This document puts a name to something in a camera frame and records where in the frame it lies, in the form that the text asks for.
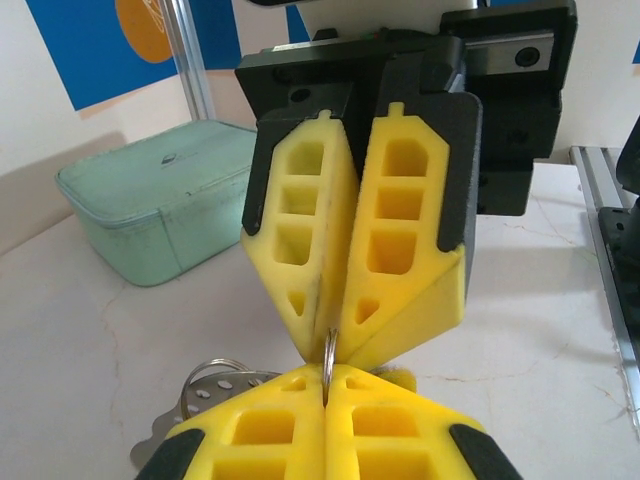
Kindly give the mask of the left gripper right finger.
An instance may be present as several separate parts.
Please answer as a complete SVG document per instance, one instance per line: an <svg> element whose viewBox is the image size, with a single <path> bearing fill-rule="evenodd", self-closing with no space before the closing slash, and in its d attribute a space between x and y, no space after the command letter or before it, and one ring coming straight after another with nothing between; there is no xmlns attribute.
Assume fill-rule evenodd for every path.
<svg viewBox="0 0 640 480"><path fill-rule="evenodd" d="M347 365L326 406L327 479L520 479L475 419Z"/></svg>

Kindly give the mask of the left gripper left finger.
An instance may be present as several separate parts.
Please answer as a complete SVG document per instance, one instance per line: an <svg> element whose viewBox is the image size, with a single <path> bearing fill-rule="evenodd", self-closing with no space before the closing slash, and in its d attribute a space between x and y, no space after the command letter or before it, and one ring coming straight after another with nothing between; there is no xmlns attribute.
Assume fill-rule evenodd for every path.
<svg viewBox="0 0 640 480"><path fill-rule="evenodd" d="M322 369L279 375L174 426L139 479L323 479Z"/></svg>

